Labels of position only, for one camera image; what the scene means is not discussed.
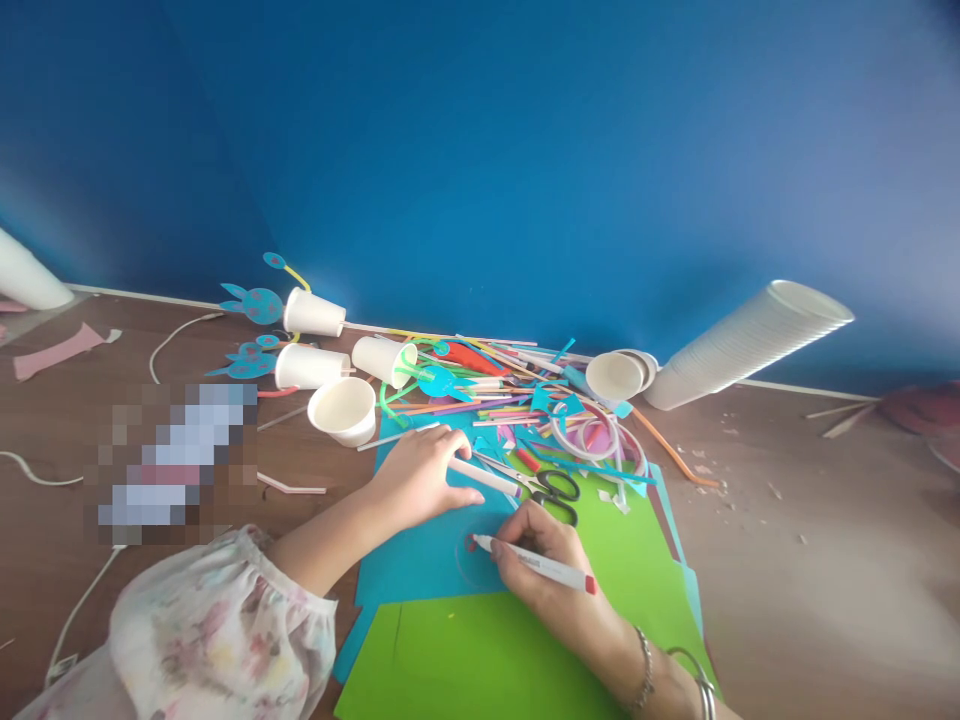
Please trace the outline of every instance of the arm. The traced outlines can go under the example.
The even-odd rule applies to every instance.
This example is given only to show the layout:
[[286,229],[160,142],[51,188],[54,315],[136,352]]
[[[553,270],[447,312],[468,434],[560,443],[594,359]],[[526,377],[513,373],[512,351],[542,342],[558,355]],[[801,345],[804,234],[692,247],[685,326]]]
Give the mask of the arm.
[[[593,574],[576,530],[530,500],[510,516],[497,538]],[[524,566],[516,553],[496,540],[493,559],[504,584],[580,657],[621,705],[631,708],[634,717],[700,720],[703,713],[696,681],[653,644],[650,651],[654,692],[647,698],[643,711],[637,711],[634,703],[640,698],[647,673],[643,647],[637,631],[617,614],[602,590],[590,595],[548,580]],[[738,716],[717,701],[717,718],[736,720]]]
[[483,502],[473,488],[447,485],[447,465],[457,452],[469,460],[470,442],[449,425],[407,433],[369,483],[283,536],[267,557],[302,588],[323,597],[347,570],[401,530]]

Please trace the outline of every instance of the white paper cup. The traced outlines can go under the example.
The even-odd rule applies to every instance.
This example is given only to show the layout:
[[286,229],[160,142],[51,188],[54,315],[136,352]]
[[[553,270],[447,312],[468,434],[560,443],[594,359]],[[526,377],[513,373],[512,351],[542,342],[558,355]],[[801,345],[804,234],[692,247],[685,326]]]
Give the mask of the white paper cup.
[[657,362],[657,359],[653,355],[645,353],[642,350],[633,350],[632,348],[623,348],[622,350],[614,350],[614,352],[626,355],[640,363],[641,368],[646,373],[646,379],[643,381],[643,387],[640,388],[640,392],[650,387],[653,379],[657,376],[657,373],[660,372],[660,363]]
[[408,365],[416,364],[417,346],[413,343],[363,337],[353,346],[353,364],[397,390],[410,380],[410,375],[399,372],[404,361]]
[[287,345],[277,355],[274,376],[277,388],[298,386],[301,390],[315,390],[343,377],[350,369],[350,356],[344,353],[318,350],[306,345]]
[[294,288],[283,309],[283,329],[287,332],[340,337],[346,309],[306,290]]
[[604,400],[629,400],[644,387],[646,368],[622,353],[597,355],[587,365],[587,385]]
[[317,390],[307,405],[307,417],[321,432],[344,447],[369,442],[377,429],[377,394],[360,378],[342,378]]

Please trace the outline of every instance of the wooden stick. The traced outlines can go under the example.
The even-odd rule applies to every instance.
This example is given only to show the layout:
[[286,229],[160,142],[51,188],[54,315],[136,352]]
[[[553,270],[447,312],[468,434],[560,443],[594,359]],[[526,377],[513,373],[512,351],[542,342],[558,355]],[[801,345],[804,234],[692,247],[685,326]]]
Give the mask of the wooden stick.
[[806,420],[813,420],[814,418],[826,417],[827,415],[835,415],[838,412],[846,412],[847,410],[859,410],[860,408],[866,407],[867,405],[872,405],[874,402],[876,401],[868,400],[867,402],[853,403],[852,405],[843,405],[842,407],[831,408],[830,410],[824,410],[823,412],[810,413],[809,415],[804,415],[803,417]]

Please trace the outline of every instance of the blue wall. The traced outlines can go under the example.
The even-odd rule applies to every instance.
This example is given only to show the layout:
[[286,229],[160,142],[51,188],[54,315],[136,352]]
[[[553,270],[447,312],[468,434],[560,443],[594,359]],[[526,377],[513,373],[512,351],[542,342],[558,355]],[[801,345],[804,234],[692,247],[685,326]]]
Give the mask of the blue wall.
[[276,248],[358,322],[666,361],[787,277],[859,319],[766,379],[960,375],[960,54],[938,5],[24,7],[37,37],[0,31],[21,43],[0,53],[43,66],[20,120],[48,132],[0,171],[0,222],[69,279],[220,299]]

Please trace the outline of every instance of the wooden floor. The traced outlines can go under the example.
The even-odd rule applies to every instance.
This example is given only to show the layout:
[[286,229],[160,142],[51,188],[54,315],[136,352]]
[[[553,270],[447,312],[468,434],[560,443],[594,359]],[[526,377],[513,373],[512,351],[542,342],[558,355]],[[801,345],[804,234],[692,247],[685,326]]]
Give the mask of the wooden floor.
[[[94,297],[0,349],[0,449],[38,475],[69,479],[92,461],[104,408],[131,384],[149,383],[147,359],[196,308]],[[16,384],[10,358],[71,336],[80,322],[102,334],[95,348]],[[230,316],[192,326],[161,353],[165,382],[202,382],[235,343],[256,331]],[[357,335],[325,341],[349,351]],[[260,422],[305,397],[261,401]],[[960,494],[956,477],[916,437],[875,418],[834,441],[832,421],[804,413],[842,401],[734,387],[648,416],[691,466],[729,484],[721,497],[682,479],[643,430],[664,467],[689,563],[697,570],[707,637],[725,694],[745,718],[960,717]],[[233,508],[232,522],[282,534],[369,480],[374,456],[341,448],[300,416],[258,437],[260,469],[288,484],[321,485],[325,498],[265,499]],[[84,489],[27,481],[0,458],[0,715],[42,686],[70,609],[110,553],[85,541]],[[120,554],[77,617],[65,655],[103,643],[123,586],[179,547]],[[337,636],[356,617],[355,570],[335,588]],[[332,715],[332,682],[315,717]]]

